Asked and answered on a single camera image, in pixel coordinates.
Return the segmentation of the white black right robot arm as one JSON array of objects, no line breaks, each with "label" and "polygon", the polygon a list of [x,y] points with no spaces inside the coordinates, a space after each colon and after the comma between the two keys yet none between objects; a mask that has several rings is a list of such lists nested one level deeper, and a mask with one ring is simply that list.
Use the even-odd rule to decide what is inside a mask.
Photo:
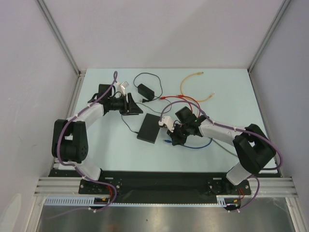
[{"label": "white black right robot arm", "polygon": [[226,173],[226,179],[222,182],[227,194],[234,194],[244,179],[259,174],[276,155],[275,148],[255,124],[244,128],[231,127],[205,115],[196,117],[188,107],[175,115],[180,123],[168,126],[167,132],[172,145],[184,145],[187,137],[192,135],[212,138],[235,148],[239,162]]}]

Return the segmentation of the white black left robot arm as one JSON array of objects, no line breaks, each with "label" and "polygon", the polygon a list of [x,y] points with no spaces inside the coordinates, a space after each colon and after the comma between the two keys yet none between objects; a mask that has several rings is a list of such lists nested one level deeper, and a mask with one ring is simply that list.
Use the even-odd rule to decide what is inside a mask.
[{"label": "white black left robot arm", "polygon": [[89,187],[95,193],[106,189],[106,181],[100,178],[101,169],[88,157],[87,130],[109,111],[122,116],[139,115],[143,111],[134,102],[132,94],[120,93],[114,85],[100,84],[98,92],[79,113],[54,123],[52,155],[64,167],[74,168],[83,178],[91,179]]}]

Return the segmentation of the black network switch box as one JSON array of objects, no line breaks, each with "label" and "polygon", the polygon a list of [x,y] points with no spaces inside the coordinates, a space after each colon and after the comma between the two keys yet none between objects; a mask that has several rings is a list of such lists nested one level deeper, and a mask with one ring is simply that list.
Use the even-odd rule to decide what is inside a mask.
[{"label": "black network switch box", "polygon": [[138,132],[137,139],[154,144],[160,130],[159,120],[159,116],[147,113]]}]

